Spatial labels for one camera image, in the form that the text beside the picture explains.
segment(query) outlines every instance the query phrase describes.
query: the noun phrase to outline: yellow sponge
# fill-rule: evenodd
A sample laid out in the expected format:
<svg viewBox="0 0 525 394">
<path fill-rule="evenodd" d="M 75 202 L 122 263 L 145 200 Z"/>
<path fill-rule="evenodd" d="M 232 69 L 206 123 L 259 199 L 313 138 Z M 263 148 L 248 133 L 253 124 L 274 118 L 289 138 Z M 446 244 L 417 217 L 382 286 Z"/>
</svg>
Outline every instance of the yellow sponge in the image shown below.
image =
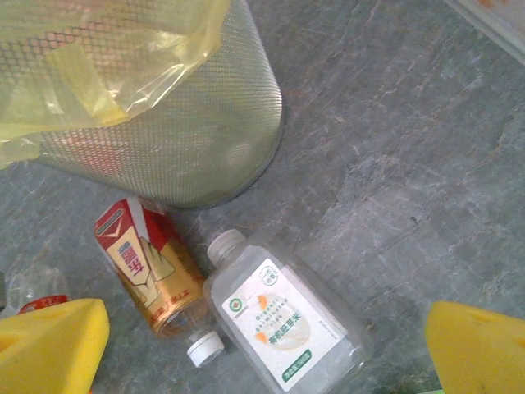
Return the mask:
<svg viewBox="0 0 525 394">
<path fill-rule="evenodd" d="M 75 300 L 0 320 L 0 392 L 87 393 L 108 336 L 102 300 Z"/>
<path fill-rule="evenodd" d="M 439 301 L 426 337 L 446 394 L 525 393 L 525 320 Z"/>
</svg>

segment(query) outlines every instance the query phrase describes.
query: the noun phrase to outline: clear plastic bottle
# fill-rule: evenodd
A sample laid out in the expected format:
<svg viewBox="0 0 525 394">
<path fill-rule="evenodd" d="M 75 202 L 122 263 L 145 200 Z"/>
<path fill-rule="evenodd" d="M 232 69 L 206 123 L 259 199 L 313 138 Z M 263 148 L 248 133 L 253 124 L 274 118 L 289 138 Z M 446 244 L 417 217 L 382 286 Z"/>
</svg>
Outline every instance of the clear plastic bottle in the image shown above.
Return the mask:
<svg viewBox="0 0 525 394">
<path fill-rule="evenodd" d="M 34 263 L 11 277 L 7 284 L 7 306 L 3 316 L 58 305 L 69 299 L 62 272 L 58 268 Z"/>
<path fill-rule="evenodd" d="M 229 230 L 208 257 L 217 271 L 204 295 L 272 392 L 328 392 L 371 357 L 372 341 L 342 299 L 293 255 Z"/>
</svg>

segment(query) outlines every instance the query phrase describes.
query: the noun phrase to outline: metal mesh wastebasket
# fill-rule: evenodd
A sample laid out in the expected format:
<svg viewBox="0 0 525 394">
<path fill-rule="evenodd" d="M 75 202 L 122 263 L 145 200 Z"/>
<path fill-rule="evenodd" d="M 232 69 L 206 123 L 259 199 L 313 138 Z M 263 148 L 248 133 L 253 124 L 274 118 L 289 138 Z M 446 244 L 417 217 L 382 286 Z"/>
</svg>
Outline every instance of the metal mesh wastebasket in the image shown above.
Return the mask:
<svg viewBox="0 0 525 394">
<path fill-rule="evenodd" d="M 244 0 L 220 49 L 154 108 L 117 126 L 42 134 L 39 161 L 177 207 L 247 188 L 276 152 L 281 92 Z"/>
</svg>

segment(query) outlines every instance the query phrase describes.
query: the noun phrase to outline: trash bag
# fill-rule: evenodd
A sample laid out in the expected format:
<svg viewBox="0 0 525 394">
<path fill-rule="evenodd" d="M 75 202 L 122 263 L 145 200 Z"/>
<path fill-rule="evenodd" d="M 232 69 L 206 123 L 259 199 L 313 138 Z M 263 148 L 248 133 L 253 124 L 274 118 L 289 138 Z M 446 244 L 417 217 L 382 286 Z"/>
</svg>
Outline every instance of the trash bag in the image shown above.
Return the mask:
<svg viewBox="0 0 525 394">
<path fill-rule="evenodd" d="M 39 134 L 155 106 L 220 46 L 230 0 L 25 0 L 0 15 L 0 167 Z"/>
</svg>

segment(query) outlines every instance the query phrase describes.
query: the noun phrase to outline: gray marble floor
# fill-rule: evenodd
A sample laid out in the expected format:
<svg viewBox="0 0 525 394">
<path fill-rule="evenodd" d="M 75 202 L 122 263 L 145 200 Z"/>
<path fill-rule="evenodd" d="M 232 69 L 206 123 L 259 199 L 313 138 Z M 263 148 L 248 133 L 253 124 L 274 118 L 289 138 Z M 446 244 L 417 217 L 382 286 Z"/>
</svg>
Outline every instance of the gray marble floor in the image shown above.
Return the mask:
<svg viewBox="0 0 525 394">
<path fill-rule="evenodd" d="M 173 211 L 204 272 L 235 227 L 288 245 L 376 343 L 341 392 L 439 387 L 423 326 L 434 300 L 525 318 L 525 67 L 434 0 L 253 0 L 286 102 L 275 160 L 237 199 Z M 2 178 L 0 270 L 58 266 L 100 297 L 112 333 L 98 393 L 264 393 L 243 356 L 194 370 L 156 341 L 92 236 L 125 195 L 35 163 Z"/>
</svg>

